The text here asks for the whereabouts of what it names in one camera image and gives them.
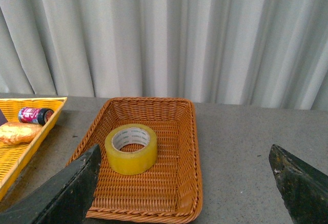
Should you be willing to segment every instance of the packing tape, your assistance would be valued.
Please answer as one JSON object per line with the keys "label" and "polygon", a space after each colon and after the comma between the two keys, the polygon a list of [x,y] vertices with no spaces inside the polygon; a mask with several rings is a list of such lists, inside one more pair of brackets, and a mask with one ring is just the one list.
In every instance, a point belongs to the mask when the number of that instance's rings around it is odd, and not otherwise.
{"label": "packing tape", "polygon": [[[144,147],[134,152],[120,151],[130,144]],[[154,130],[142,124],[128,124],[114,129],[105,139],[105,148],[110,167],[124,175],[141,174],[157,160],[157,136]]]}

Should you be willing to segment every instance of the yellow basket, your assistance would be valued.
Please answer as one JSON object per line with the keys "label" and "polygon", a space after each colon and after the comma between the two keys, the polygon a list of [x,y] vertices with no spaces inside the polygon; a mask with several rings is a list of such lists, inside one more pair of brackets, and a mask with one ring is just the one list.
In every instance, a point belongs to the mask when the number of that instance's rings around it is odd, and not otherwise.
{"label": "yellow basket", "polygon": [[66,100],[66,97],[0,99],[0,109],[8,121],[18,121],[18,112],[23,107],[50,108],[54,111],[48,122],[29,144],[22,143],[17,146],[9,146],[0,141],[0,200],[54,127]]}
{"label": "yellow basket", "polygon": [[[157,135],[158,158],[138,175],[113,171],[105,138],[115,128],[138,123]],[[134,222],[187,223],[202,208],[202,181],[195,108],[183,98],[112,98],[100,110],[69,162],[94,144],[101,148],[101,166],[95,199],[87,217]],[[127,145],[124,151],[141,149]]]}

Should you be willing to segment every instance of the white curtain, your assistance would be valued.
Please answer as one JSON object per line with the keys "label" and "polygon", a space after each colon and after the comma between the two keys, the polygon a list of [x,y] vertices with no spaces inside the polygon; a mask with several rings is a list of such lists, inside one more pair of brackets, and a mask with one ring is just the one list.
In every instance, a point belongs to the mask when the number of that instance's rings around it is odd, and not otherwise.
{"label": "white curtain", "polygon": [[328,110],[328,0],[0,0],[0,92]]}

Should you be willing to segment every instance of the yellow plastic basket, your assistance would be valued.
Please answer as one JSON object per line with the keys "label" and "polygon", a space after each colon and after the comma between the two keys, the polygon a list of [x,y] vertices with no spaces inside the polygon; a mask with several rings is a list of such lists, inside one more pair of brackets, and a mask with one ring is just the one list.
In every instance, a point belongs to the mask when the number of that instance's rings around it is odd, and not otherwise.
{"label": "yellow plastic basket", "polygon": [[66,100],[66,97],[0,99],[0,109],[8,121],[18,121],[18,112],[23,107],[50,108],[55,112],[29,144],[22,143],[17,146],[9,146],[0,141],[0,200],[54,127]]}

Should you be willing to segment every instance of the tape label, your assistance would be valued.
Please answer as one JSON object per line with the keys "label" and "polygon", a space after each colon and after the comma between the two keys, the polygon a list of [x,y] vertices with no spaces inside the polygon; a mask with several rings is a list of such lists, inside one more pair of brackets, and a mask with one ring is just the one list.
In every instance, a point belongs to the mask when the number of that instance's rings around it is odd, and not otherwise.
{"label": "tape label", "polygon": [[112,145],[116,150],[130,144],[139,144],[146,146],[149,144],[149,133],[141,128],[126,128],[119,131],[112,138]]}

